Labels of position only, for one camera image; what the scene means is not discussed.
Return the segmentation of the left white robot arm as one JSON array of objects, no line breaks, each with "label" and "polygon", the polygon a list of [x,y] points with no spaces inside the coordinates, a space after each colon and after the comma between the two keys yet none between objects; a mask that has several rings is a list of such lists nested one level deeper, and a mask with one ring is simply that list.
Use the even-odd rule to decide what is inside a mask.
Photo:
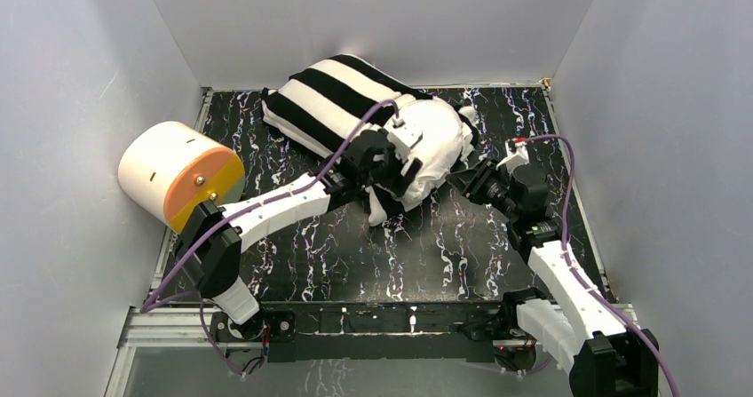
[{"label": "left white robot arm", "polygon": [[179,234],[176,265],[240,338],[260,337],[266,318],[240,276],[241,254],[287,226],[352,202],[367,187],[381,184],[403,193],[413,146],[397,131],[362,131],[288,185],[240,202],[200,202]]}]

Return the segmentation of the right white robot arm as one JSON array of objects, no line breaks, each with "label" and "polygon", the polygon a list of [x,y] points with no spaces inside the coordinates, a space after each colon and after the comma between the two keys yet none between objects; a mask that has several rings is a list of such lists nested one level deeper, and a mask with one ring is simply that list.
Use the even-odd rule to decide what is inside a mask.
[{"label": "right white robot arm", "polygon": [[470,202],[503,214],[512,248],[555,299],[548,302],[537,289],[505,293],[502,331],[541,343],[567,373],[574,396],[658,395],[654,336],[599,301],[598,287],[552,216],[546,173],[531,164],[508,169],[481,162],[448,181]]}]

